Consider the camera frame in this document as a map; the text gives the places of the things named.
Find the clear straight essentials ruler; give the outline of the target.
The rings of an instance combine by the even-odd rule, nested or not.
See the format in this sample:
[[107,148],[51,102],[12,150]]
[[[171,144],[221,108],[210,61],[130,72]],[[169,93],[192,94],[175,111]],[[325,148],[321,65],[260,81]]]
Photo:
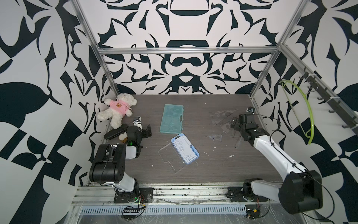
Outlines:
[[236,139],[235,148],[238,148],[241,145],[241,142],[243,140],[243,138],[239,132],[235,132],[235,139]]

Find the clear triangle set square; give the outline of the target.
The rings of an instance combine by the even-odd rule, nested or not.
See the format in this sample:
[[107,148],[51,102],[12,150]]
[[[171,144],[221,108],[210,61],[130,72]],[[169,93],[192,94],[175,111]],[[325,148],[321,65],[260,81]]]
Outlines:
[[238,117],[238,113],[232,113],[231,115],[225,117],[223,120],[221,120],[220,122],[218,122],[216,125],[218,127],[220,127],[225,134],[229,135],[229,136],[234,136],[235,135],[235,130],[230,126],[233,119]]

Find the clear plastic ruler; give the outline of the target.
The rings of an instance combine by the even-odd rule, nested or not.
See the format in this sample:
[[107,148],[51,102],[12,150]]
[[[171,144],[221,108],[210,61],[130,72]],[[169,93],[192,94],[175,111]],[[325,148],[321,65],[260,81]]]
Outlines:
[[236,111],[237,111],[237,109],[236,110],[215,111],[215,112],[210,112],[209,115],[211,116],[212,119],[224,119]]

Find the small clear triangle ruler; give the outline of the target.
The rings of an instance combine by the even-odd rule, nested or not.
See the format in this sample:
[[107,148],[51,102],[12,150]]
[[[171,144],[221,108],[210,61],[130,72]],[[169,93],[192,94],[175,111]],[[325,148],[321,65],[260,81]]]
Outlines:
[[212,139],[213,141],[222,142],[222,134],[216,134],[216,135],[208,135],[208,138]]

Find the teal transparent ruler set case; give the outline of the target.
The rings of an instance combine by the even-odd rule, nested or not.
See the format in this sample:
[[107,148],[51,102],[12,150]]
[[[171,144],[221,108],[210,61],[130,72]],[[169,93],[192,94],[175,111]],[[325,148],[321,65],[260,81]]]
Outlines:
[[180,134],[182,132],[184,106],[165,104],[160,133]]

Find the blue ruler set case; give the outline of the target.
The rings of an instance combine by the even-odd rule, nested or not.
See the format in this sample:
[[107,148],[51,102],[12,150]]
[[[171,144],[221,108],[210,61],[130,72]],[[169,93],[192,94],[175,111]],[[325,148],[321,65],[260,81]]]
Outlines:
[[173,173],[178,173],[186,165],[189,165],[199,158],[200,154],[183,133],[178,134],[158,151],[162,161],[167,164]]

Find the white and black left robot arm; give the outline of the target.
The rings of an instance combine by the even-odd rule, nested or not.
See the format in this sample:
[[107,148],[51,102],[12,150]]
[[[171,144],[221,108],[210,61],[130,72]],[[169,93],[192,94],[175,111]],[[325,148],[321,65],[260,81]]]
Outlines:
[[152,136],[152,129],[150,125],[142,129],[135,125],[123,124],[120,128],[109,131],[104,138],[111,140],[124,133],[127,134],[125,143],[99,146],[89,171],[89,179],[104,187],[112,186],[117,193],[138,197],[138,181],[126,174],[125,162],[139,158],[143,148],[141,142]]

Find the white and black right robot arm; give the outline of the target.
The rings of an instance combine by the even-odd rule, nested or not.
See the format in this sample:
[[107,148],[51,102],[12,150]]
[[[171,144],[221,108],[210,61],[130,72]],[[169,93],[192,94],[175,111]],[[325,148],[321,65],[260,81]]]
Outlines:
[[278,171],[282,184],[260,178],[244,181],[238,194],[247,200],[264,197],[279,202],[289,214],[297,214],[323,207],[321,175],[296,163],[273,140],[268,132],[259,127],[251,113],[233,117],[230,127],[239,131],[245,141],[258,150]]

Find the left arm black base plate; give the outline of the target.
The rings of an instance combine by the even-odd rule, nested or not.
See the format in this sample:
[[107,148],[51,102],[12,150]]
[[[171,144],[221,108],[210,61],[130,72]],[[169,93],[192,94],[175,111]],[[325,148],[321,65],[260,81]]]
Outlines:
[[124,192],[115,189],[114,203],[138,203],[148,202],[153,198],[153,188],[136,188],[132,192]]

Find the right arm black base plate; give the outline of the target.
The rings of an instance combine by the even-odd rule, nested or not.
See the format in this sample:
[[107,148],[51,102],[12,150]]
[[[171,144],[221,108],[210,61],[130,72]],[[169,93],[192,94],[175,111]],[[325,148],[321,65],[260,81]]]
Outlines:
[[244,187],[228,187],[226,197],[231,202],[267,202],[268,199],[253,194]]

